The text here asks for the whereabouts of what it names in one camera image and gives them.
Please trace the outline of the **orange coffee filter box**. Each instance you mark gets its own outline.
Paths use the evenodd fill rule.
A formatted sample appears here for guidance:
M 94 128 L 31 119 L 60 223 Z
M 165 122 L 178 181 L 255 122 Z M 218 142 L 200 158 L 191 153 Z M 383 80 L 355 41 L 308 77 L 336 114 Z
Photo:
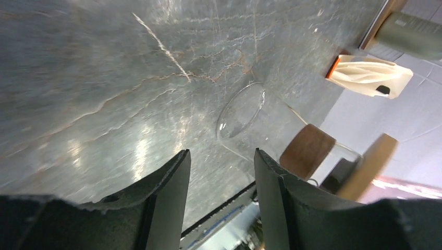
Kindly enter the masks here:
M 401 94 L 412 77 L 411 69 L 391 61 L 339 55 L 325 79 L 355 93 L 394 99 Z

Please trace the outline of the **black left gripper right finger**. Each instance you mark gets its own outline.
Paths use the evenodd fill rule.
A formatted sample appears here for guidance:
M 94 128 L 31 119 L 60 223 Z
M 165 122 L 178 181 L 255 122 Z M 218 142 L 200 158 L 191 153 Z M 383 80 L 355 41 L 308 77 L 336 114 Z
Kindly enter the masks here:
M 254 155 L 266 249 L 441 249 L 441 200 L 361 204 L 291 174 L 265 151 Z

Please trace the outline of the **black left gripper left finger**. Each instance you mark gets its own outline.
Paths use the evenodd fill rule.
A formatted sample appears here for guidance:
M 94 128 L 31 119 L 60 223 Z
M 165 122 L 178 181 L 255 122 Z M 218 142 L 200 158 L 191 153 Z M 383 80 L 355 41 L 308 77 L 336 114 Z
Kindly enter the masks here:
M 178 249 L 191 170 L 182 150 L 97 203 L 1 196 L 1 249 Z

